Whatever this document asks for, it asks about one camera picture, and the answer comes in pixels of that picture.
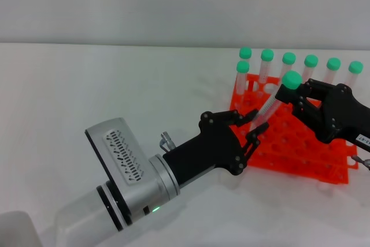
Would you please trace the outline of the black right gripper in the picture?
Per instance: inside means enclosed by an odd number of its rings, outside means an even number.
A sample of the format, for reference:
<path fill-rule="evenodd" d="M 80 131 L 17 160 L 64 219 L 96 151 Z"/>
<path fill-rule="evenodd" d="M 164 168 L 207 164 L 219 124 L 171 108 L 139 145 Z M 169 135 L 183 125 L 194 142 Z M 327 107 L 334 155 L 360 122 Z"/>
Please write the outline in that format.
<path fill-rule="evenodd" d="M 291 104 L 292 115 L 320 142 L 344 139 L 370 152 L 370 108 L 355 99 L 349 86 L 308 79 L 295 90 L 281 84 L 275 97 Z M 307 98 L 321 101 L 320 108 Z"/>

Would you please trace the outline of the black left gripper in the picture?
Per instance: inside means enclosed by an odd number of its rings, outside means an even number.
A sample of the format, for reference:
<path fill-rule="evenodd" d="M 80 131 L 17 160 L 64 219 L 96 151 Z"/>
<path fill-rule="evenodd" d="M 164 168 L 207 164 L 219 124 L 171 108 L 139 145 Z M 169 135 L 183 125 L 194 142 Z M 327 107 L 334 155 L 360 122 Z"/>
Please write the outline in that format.
<path fill-rule="evenodd" d="M 231 127 L 252 122 L 257 113 L 257 109 L 245 115 L 237 110 L 204 112 L 198 124 L 200 133 L 163 155 L 178 185 L 184 187 L 215 168 L 225 169 L 232 175 L 241 174 L 261 143 L 258 136 L 269 124 L 265 122 L 248 132 L 243 146 Z"/>

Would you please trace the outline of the clear test tube green cap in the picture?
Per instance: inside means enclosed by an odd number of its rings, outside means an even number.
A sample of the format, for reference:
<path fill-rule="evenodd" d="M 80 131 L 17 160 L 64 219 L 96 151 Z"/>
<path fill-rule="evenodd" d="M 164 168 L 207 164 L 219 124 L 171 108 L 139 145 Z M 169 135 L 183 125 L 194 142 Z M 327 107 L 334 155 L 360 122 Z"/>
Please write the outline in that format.
<path fill-rule="evenodd" d="M 296 55 L 292 52 L 286 52 L 282 57 L 282 69 L 280 74 L 283 76 L 287 71 L 290 71 L 296 61 Z"/>
<path fill-rule="evenodd" d="M 250 69 L 249 62 L 246 60 L 240 60 L 236 66 L 236 81 L 235 81 L 235 93 L 236 101 L 235 107 L 240 109 L 242 106 L 244 93 L 246 90 L 247 73 Z"/>
<path fill-rule="evenodd" d="M 308 81 L 313 74 L 314 69 L 317 67 L 319 59 L 314 54 L 309 54 L 305 57 L 304 60 L 304 70 L 302 73 L 302 81 Z"/>
<path fill-rule="evenodd" d="M 323 78 L 323 82 L 332 84 L 336 76 L 337 71 L 341 67 L 340 59 L 336 57 L 331 57 L 328 59 L 326 64 L 326 72 Z"/>
<path fill-rule="evenodd" d="M 358 76 L 362 73 L 364 66 L 360 61 L 352 61 L 348 67 L 348 73 L 345 80 L 345 84 L 349 87 L 353 87 L 358 79 Z"/>
<path fill-rule="evenodd" d="M 258 82 L 260 84 L 265 84 L 267 82 L 267 78 L 269 75 L 271 62 L 274 58 L 274 53 L 271 49 L 264 49 L 261 52 L 260 57 L 261 57 L 261 64 L 260 64 L 260 71 L 258 74 Z"/>
<path fill-rule="evenodd" d="M 239 50 L 239 58 L 241 61 L 249 62 L 252 57 L 252 49 L 249 47 L 241 47 Z"/>
<path fill-rule="evenodd" d="M 279 100 L 277 97 L 280 93 L 284 91 L 284 89 L 287 89 L 289 93 L 294 93 L 301 83 L 302 77 L 298 72 L 292 70 L 287 71 L 282 77 L 279 87 L 274 90 L 274 92 L 270 95 L 270 97 L 266 100 L 261 109 L 258 111 L 254 119 L 251 121 L 249 131 L 266 123 L 272 117 L 272 115 L 282 104 L 282 101 Z"/>

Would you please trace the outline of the orange test tube rack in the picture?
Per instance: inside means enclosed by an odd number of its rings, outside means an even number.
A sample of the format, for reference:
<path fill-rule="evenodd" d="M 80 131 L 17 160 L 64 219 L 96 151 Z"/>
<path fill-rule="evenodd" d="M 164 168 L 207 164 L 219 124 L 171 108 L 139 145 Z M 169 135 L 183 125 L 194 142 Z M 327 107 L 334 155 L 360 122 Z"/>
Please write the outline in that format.
<path fill-rule="evenodd" d="M 279 78 L 268 77 L 260 85 L 258 75 L 247 74 L 246 90 L 242 104 L 234 87 L 230 110 L 237 109 L 247 114 L 260 109 L 270 96 L 265 89 L 274 91 Z M 248 166 L 271 171 L 303 176 L 332 184 L 349 184 L 350 169 L 358 170 L 359 165 L 351 159 L 357 155 L 357 147 L 348 145 L 343 139 L 330 144 L 319 142 L 313 131 L 295 118 L 291 104 L 281 104 L 269 119 L 269 128 L 258 136 L 260 145 L 248 161 Z"/>

